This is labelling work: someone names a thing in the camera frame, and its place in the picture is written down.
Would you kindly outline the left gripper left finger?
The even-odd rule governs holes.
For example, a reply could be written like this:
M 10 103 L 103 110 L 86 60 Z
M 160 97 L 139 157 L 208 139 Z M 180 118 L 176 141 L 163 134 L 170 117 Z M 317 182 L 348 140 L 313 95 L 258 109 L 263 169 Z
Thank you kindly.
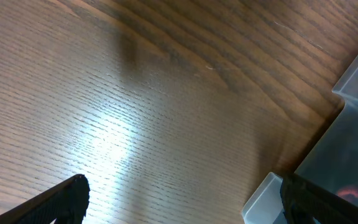
M 0 215 L 0 224 L 82 224 L 90 203 L 90 186 L 76 174 Z

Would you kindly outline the red navy plaid shirt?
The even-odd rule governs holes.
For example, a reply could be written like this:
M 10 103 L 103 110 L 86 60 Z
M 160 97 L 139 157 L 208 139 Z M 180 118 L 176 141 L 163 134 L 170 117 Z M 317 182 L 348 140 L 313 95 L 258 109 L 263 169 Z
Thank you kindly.
M 353 202 L 358 200 L 358 187 L 355 185 L 343 187 L 336 192 L 336 195 L 348 202 Z

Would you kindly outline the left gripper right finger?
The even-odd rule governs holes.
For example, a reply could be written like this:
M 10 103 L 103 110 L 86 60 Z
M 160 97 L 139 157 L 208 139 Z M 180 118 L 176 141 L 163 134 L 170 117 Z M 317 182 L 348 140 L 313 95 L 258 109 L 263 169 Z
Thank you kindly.
M 358 207 L 296 174 L 284 177 L 280 189 L 288 224 L 358 224 Z

